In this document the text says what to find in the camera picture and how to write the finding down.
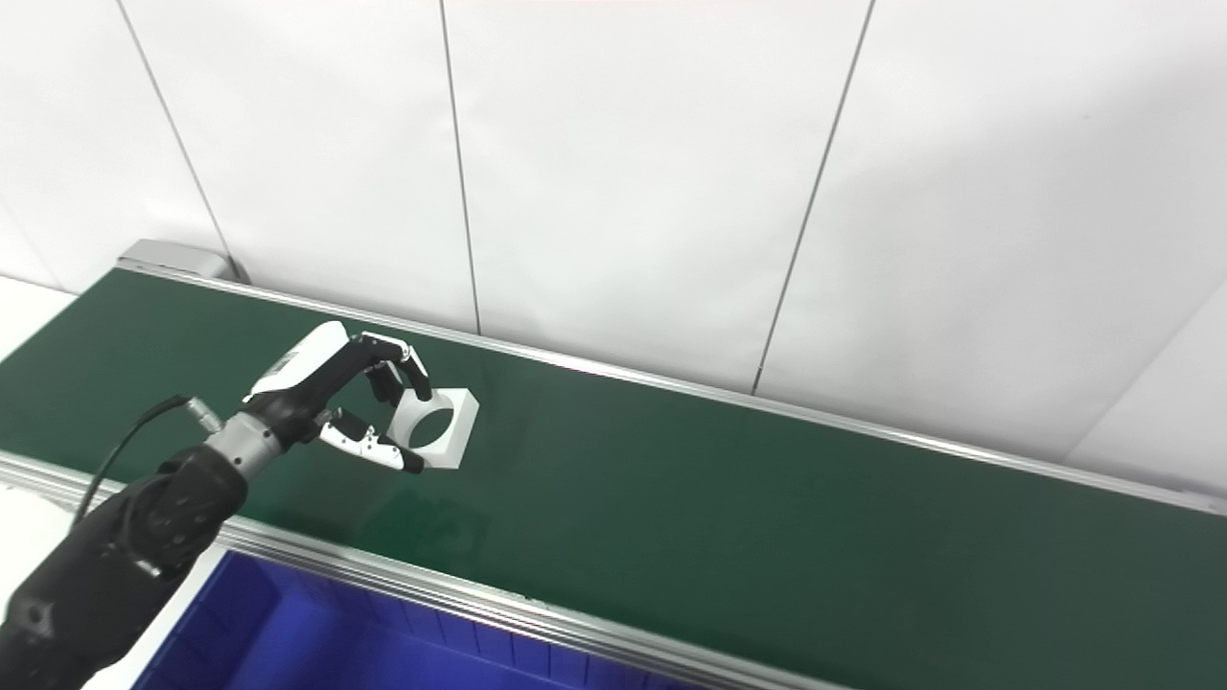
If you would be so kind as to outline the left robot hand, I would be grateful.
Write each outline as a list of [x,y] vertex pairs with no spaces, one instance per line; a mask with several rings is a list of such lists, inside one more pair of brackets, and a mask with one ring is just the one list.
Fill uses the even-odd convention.
[[371,383],[375,401],[398,406],[407,392],[429,403],[433,389],[421,359],[407,343],[380,333],[351,335],[329,320],[294,343],[244,397],[245,413],[267,428],[281,449],[320,440],[333,449],[394,471],[420,474],[426,460],[390,433],[329,401],[356,377]]

